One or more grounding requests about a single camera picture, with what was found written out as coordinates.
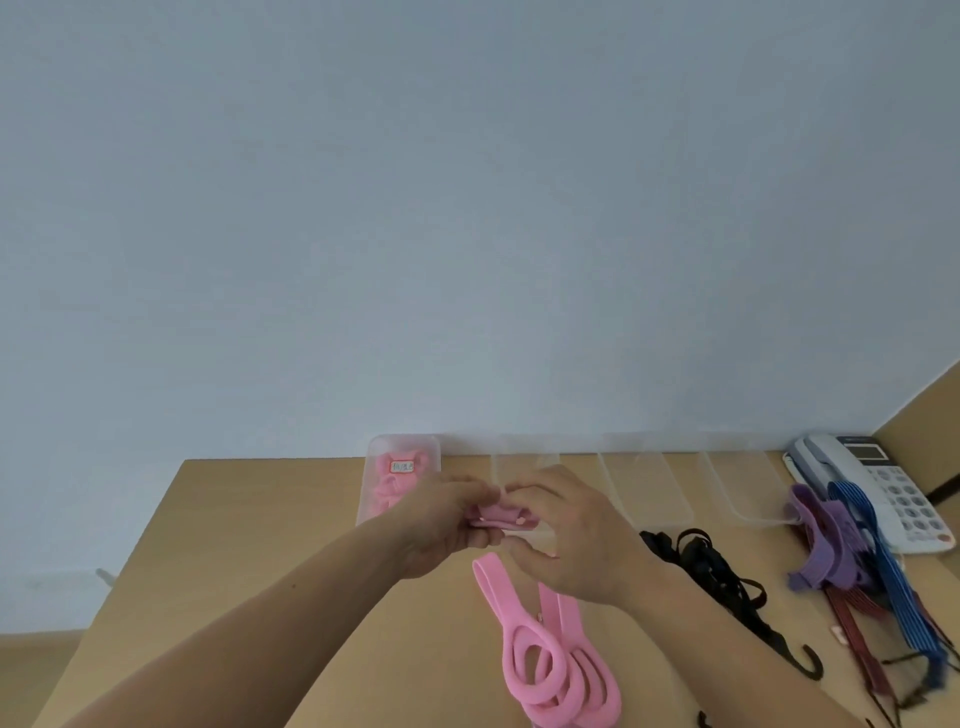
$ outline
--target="left hand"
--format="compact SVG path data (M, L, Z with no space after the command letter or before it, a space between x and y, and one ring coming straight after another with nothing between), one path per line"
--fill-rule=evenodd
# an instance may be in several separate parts
M377 519L395 530L402 553L402 578L415 579L464 548L496 546L499 528L474 528L464 520L471 505L494 505L500 489L471 475L432 473Z

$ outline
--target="blue striped elastic cord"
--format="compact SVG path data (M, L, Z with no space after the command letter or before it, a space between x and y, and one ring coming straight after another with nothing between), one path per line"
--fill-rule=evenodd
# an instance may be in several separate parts
M924 676L924 687L928 690L942 688L947 682L947 653L940 644L940 638L933 625L921 615L913 596L913 589L903 575L900 564L880 538L874 506L864 492L849 480L834 480L827 486L827 493L830 500L839 500L847 506L847 510L851 511L851 515L855 518L859 514L864 521L863 524L873 536L876 568L883 582L883 588L890 597L894 617L897 618L903 638L929 661Z

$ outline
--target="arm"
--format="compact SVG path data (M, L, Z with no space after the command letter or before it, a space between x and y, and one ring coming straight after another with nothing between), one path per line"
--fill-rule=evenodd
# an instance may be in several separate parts
M450 553L498 544L464 511L497 488L433 476L395 508L344 534L273 586L160 655L64 728L282 728L324 667L401 578Z
M553 526L557 554L504 546L555 591L611 604L646 631L716 728L856 728L853 716L727 613L679 567L655 556L599 492L566 468L507 486L503 503Z

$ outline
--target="telephone handset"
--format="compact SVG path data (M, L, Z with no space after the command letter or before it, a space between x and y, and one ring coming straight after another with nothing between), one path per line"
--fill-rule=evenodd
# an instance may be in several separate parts
M831 480L858 485L873 504L880 535L891 550L933 553L955 546L953 534L926 496L874 438L806 435L787 452L822 497Z

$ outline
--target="hand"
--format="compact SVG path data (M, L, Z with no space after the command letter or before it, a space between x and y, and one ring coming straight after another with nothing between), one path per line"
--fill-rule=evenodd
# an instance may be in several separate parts
M425 475L417 487L384 513L402 551L402 577L424 576L455 551L496 546L499 528L473 528L464 520L471 505L493 505L500 489L471 475Z
M555 592L626 608L632 590L663 562L599 491L561 465L529 473L507 486L503 505L529 508L557 534L557 555L526 541L503 541L516 564Z

